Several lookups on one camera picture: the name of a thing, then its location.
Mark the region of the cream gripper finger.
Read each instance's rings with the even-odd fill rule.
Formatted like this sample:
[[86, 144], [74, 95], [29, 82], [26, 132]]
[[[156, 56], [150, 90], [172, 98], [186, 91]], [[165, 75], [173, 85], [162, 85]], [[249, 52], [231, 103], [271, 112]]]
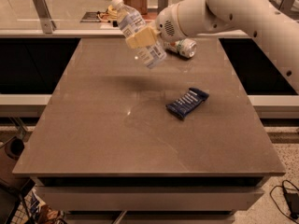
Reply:
[[159, 34], [160, 32], [151, 26], [145, 26], [137, 32], [131, 28], [126, 28], [126, 44], [131, 49], [139, 49], [151, 46], [158, 41]]

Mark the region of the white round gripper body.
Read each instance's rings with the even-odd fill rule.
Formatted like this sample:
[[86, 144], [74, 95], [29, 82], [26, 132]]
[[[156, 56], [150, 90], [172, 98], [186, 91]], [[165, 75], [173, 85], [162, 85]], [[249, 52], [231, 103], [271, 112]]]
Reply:
[[186, 38], [179, 25], [178, 7], [179, 4], [166, 7], [158, 14], [155, 20], [156, 27], [163, 41], [176, 42]]

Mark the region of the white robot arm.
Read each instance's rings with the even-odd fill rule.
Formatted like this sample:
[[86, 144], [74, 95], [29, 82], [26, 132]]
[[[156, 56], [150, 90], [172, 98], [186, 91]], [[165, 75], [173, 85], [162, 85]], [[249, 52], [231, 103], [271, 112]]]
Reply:
[[175, 42], [200, 34], [241, 30], [299, 91], [299, 23], [268, 0], [183, 0], [126, 39], [132, 49], [162, 39]]

